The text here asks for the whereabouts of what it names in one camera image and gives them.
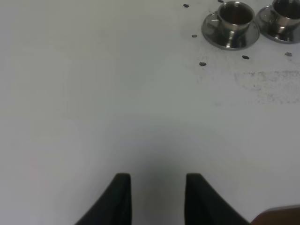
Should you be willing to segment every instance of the white table surface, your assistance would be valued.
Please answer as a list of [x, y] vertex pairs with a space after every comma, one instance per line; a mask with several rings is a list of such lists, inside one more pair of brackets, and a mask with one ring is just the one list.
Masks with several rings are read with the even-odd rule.
[[0, 223], [73, 225], [117, 172], [134, 225], [183, 225], [188, 172], [248, 221], [299, 204], [300, 45], [219, 50], [219, 5], [2, 0]]

